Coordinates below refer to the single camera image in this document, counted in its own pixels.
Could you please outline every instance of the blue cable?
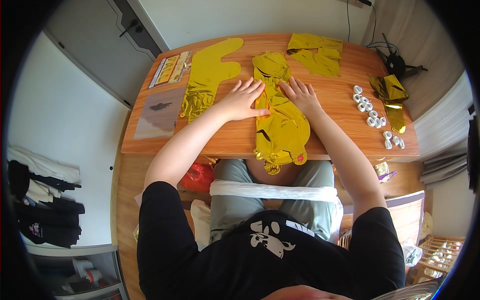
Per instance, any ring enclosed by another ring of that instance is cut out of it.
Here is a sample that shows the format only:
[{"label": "blue cable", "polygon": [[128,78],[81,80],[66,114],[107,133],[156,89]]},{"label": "blue cable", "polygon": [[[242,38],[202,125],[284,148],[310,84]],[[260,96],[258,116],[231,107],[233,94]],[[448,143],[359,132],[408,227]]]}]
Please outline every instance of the blue cable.
[{"label": "blue cable", "polygon": [[347,39],[347,42],[350,41],[350,17],[348,15],[348,1],[349,0],[347,0],[347,20],[348,20],[348,39]]}]

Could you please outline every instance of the hand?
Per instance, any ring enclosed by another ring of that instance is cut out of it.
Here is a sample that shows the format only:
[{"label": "hand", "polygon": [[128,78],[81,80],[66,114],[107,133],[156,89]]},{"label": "hand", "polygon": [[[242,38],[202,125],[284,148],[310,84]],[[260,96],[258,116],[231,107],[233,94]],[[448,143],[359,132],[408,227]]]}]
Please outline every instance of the hand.
[{"label": "hand", "polygon": [[322,110],[320,103],[318,102],[317,95],[313,90],[311,84],[305,86],[303,82],[298,79],[290,77],[290,85],[283,81],[280,81],[280,87],[285,91],[290,101],[298,107],[305,117],[315,117],[318,111]]},{"label": "hand", "polygon": [[222,116],[226,118],[226,122],[269,115],[270,111],[268,109],[250,108],[255,99],[265,89],[265,84],[261,80],[254,84],[252,82],[252,77],[244,85],[241,85],[241,80],[239,80],[230,93],[220,102],[213,105],[212,108],[218,109]]}]

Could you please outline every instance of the black cable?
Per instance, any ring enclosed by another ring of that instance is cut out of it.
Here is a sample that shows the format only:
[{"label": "black cable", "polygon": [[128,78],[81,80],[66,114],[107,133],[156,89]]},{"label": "black cable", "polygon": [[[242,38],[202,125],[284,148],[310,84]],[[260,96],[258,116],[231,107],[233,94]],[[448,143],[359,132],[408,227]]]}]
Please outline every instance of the black cable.
[{"label": "black cable", "polygon": [[348,1],[349,0],[347,0],[347,20],[348,20],[348,39],[347,39],[347,42],[350,41],[350,17],[348,15]]},{"label": "black cable", "polygon": [[372,4],[373,12],[375,13],[375,25],[373,25],[373,33],[372,33],[372,41],[370,42],[373,43],[373,36],[375,35],[375,27],[377,27],[377,11],[375,10],[375,7]]}]

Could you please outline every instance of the white wall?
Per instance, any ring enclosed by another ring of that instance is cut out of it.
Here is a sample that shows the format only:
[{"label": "white wall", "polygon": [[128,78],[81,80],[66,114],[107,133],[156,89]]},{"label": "white wall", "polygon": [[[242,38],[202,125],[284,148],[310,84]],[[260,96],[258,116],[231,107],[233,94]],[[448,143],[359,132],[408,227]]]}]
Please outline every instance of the white wall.
[{"label": "white wall", "polygon": [[62,193],[85,206],[76,246],[111,243],[109,168],[127,112],[40,34],[15,92],[8,141],[80,169],[82,188]]},{"label": "white wall", "polygon": [[[338,0],[139,1],[170,49],[230,35],[311,33],[347,40],[347,3]],[[348,6],[350,42],[359,44],[371,7]]]},{"label": "white wall", "polygon": [[433,188],[433,234],[465,237],[475,195],[468,189],[467,170]]}]

